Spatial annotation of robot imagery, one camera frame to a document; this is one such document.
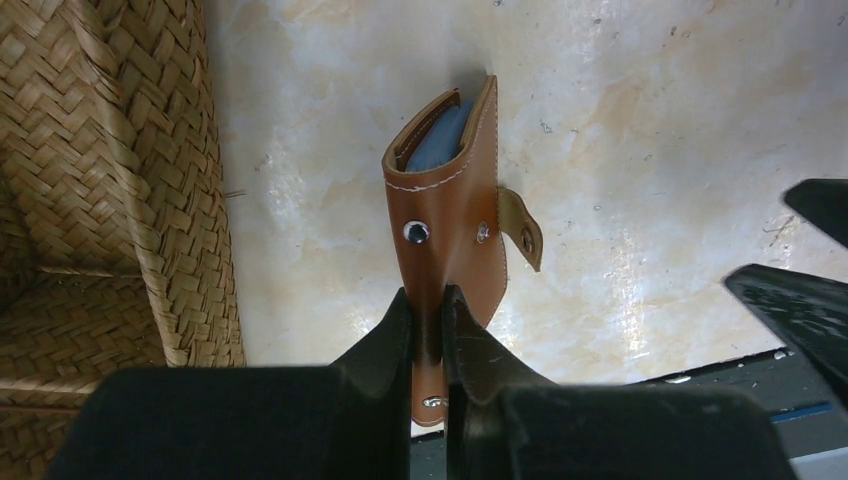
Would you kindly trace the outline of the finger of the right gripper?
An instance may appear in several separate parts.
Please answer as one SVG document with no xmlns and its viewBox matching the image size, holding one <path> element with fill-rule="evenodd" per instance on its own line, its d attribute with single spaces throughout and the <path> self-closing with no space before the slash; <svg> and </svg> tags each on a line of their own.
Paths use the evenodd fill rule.
<svg viewBox="0 0 848 480">
<path fill-rule="evenodd" d="M 847 285 L 749 264 L 723 280 L 727 290 L 790 350 L 802 356 L 847 408 Z"/>
<path fill-rule="evenodd" d="M 847 180 L 806 179 L 783 194 L 783 202 L 818 230 L 847 247 Z"/>
</svg>

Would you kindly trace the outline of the woven straw divided tray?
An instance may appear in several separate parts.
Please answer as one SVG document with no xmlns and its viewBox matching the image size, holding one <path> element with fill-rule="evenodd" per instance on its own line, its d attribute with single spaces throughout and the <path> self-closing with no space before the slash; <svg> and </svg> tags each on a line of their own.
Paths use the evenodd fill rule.
<svg viewBox="0 0 848 480">
<path fill-rule="evenodd" d="M 1 5 L 1 475 L 130 367 L 246 362 L 199 1 Z"/>
</svg>

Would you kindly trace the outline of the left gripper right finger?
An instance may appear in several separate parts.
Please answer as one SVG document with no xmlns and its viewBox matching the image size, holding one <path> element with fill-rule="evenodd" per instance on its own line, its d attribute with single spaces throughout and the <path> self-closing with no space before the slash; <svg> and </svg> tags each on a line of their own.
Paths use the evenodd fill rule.
<svg viewBox="0 0 848 480">
<path fill-rule="evenodd" d="M 766 411 L 738 390 L 558 385 L 473 318 L 441 308 L 451 479 L 791 479 Z"/>
</svg>

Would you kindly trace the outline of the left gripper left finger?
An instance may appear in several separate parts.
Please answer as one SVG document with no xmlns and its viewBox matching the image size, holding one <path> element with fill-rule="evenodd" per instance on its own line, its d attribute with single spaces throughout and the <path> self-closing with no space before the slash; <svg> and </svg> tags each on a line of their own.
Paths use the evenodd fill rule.
<svg viewBox="0 0 848 480">
<path fill-rule="evenodd" d="M 323 366 L 131 368 L 76 417 L 51 479 L 406 479 L 412 315 Z"/>
</svg>

